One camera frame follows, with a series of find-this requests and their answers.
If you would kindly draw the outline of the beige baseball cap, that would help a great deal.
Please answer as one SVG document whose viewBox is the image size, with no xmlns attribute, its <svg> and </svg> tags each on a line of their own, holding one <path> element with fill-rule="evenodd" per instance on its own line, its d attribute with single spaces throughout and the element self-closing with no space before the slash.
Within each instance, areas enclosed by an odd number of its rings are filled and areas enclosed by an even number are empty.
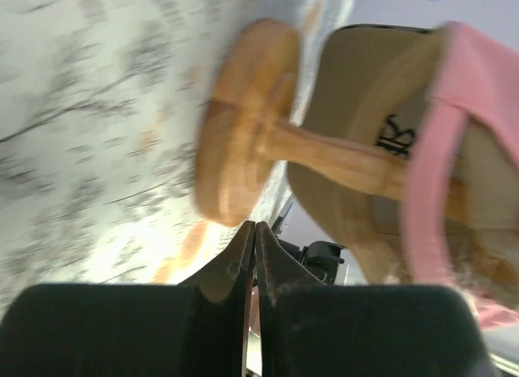
<svg viewBox="0 0 519 377">
<path fill-rule="evenodd" d="M 373 140 L 377 148 L 406 162 L 406 178 L 440 60 L 431 80 L 392 111 L 381 126 L 337 117 L 323 122 L 320 117 L 306 115 L 302 127 L 318 135 L 339 130 L 346 139 L 361 144 Z M 351 250 L 369 283 L 419 284 L 410 274 L 402 249 L 400 220 L 404 200 L 353 191 L 292 162 L 288 165 L 288 179 L 299 203 L 313 220 Z M 444 232 L 457 280 L 453 288 L 475 309 L 484 326 L 517 322 L 518 256 L 499 257 L 474 240 L 465 197 L 465 158 L 458 153 L 444 215 Z"/>
</svg>

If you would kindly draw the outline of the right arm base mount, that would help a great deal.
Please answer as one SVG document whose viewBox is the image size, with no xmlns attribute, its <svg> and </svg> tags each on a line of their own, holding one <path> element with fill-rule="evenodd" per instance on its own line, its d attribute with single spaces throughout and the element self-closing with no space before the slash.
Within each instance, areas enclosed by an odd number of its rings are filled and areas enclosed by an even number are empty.
<svg viewBox="0 0 519 377">
<path fill-rule="evenodd" d="M 342 245 L 315 241 L 300 247 L 281 239 L 279 233 L 276 236 L 280 246 L 308 272 L 326 285 L 335 284 L 338 269 L 345 262 L 341 257 Z"/>
</svg>

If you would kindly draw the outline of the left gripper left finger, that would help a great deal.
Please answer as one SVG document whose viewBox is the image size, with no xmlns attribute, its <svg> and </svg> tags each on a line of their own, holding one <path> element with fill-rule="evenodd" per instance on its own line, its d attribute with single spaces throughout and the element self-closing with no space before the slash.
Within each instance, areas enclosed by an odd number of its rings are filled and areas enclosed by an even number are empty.
<svg viewBox="0 0 519 377">
<path fill-rule="evenodd" d="M 178 285 L 39 284 L 1 324 L 4 376 L 243 376 L 255 224 Z"/>
</svg>

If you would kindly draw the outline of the pink baseball cap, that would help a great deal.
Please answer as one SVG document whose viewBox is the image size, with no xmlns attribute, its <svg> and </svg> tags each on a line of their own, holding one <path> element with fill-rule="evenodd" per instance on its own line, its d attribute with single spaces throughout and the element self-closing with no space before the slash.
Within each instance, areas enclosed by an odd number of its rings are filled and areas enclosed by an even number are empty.
<svg viewBox="0 0 519 377">
<path fill-rule="evenodd" d="M 455 158 L 465 158 L 474 240 L 518 256 L 518 54 L 460 22 L 446 45 L 414 144 L 401 207 L 405 262 L 419 284 L 457 286 L 444 215 Z"/>
</svg>

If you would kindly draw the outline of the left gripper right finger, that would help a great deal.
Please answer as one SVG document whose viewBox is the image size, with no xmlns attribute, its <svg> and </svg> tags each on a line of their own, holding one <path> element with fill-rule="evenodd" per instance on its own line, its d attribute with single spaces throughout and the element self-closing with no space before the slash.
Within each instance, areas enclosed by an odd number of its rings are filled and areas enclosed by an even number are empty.
<svg viewBox="0 0 519 377">
<path fill-rule="evenodd" d="M 265 376 L 466 377 L 497 371 L 461 295 L 429 285 L 325 285 L 255 231 Z"/>
</svg>

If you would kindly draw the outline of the wooden hat stand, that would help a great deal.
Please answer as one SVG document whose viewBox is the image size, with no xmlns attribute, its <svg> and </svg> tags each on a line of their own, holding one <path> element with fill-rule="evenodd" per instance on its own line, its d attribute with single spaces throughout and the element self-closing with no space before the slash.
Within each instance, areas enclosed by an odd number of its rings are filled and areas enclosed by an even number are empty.
<svg viewBox="0 0 519 377">
<path fill-rule="evenodd" d="M 359 24 L 332 32 L 320 55 L 308 117 L 381 126 L 439 65 L 446 28 Z M 303 165 L 340 186 L 403 201 L 406 162 L 373 140 L 318 135 L 289 120 L 298 85 L 299 33 L 259 19 L 221 66 L 199 134 L 195 202 L 224 226 L 247 219 L 277 161 Z"/>
</svg>

